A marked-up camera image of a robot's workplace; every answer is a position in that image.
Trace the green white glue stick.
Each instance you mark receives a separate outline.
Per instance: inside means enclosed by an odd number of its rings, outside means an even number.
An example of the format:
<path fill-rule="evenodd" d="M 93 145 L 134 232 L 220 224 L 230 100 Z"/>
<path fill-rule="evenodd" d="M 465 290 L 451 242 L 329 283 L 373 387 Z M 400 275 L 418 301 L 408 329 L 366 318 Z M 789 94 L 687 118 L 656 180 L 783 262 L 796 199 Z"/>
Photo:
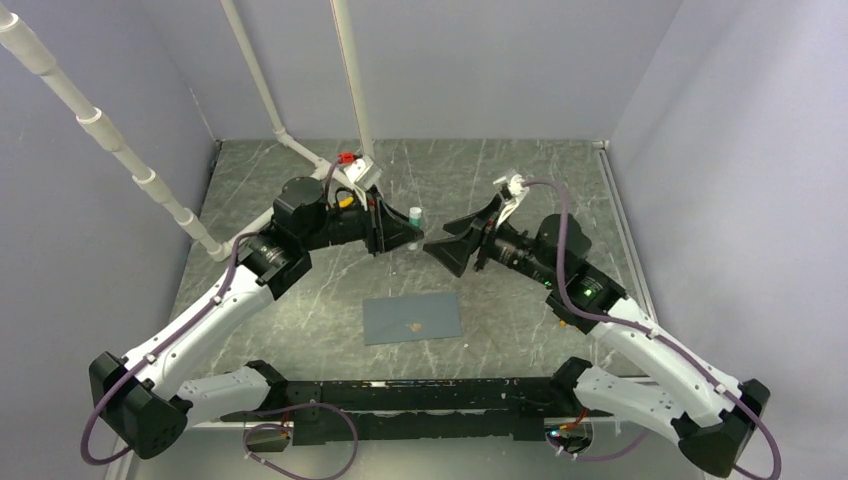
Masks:
<path fill-rule="evenodd" d="M 409 218 L 409 223 L 412 226 L 415 226 L 417 228 L 421 228 L 422 216 L 423 216 L 423 209 L 421 207 L 414 206 L 414 207 L 409 208 L 408 218 Z M 420 244 L 418 242 L 412 242 L 407 246 L 407 248 L 410 251 L 416 251 L 416 250 L 419 249 L 419 246 L 420 246 Z"/>

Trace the grey envelope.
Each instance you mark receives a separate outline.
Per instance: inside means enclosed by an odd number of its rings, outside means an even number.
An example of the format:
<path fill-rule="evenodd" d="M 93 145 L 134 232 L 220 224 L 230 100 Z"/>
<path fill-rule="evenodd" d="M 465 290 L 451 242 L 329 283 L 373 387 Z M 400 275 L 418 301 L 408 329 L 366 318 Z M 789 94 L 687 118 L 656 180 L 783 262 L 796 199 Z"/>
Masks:
<path fill-rule="evenodd" d="M 426 293 L 363 301 L 366 346 L 456 338 L 463 334 L 455 293 Z"/>

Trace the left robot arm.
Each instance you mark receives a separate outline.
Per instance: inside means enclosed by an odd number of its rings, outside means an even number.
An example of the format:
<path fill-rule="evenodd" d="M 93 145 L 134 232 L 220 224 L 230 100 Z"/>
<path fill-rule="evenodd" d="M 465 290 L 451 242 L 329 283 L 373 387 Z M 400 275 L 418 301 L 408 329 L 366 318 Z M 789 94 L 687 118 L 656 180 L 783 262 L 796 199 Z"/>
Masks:
<path fill-rule="evenodd" d="M 282 297 L 312 267 L 311 253 L 361 241 L 377 256 L 423 238 L 420 227 L 389 206 L 376 187 L 348 207 L 334 205 L 321 181 L 287 181 L 270 222 L 236 240 L 222 276 L 165 328 L 122 356 L 105 352 L 89 366 L 96 420 L 141 459 L 154 458 L 190 426 L 238 412 L 279 417 L 291 401 L 288 382 L 255 360 L 233 372 L 191 379 L 196 365 L 244 321 Z"/>

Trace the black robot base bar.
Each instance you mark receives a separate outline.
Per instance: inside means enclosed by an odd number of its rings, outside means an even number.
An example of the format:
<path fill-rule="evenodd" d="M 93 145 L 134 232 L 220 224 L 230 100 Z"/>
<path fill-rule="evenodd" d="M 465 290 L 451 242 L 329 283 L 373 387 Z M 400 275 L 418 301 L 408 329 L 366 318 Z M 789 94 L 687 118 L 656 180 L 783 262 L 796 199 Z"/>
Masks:
<path fill-rule="evenodd" d="M 289 380 L 226 423 L 283 420 L 297 446 L 350 440 L 508 437 L 542 441 L 550 430 L 602 417 L 547 377 Z"/>

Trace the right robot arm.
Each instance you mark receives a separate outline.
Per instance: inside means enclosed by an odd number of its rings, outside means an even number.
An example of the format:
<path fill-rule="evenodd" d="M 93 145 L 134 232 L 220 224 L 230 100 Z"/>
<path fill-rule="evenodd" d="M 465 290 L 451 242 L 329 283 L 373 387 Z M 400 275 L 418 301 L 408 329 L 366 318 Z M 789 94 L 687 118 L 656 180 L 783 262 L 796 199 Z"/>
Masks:
<path fill-rule="evenodd" d="M 591 243 L 572 215 L 551 214 L 530 235 L 500 218 L 504 208 L 494 197 L 483 209 L 446 223 L 448 237 L 425 243 L 424 251 L 456 277 L 493 261 L 545 285 L 545 302 L 560 320 L 623 354 L 653 381 L 623 380 L 571 357 L 549 382 L 555 409 L 564 415 L 583 409 L 613 414 L 668 439 L 713 477 L 740 473 L 737 462 L 758 427 L 768 388 L 720 372 L 673 339 L 586 260 Z"/>

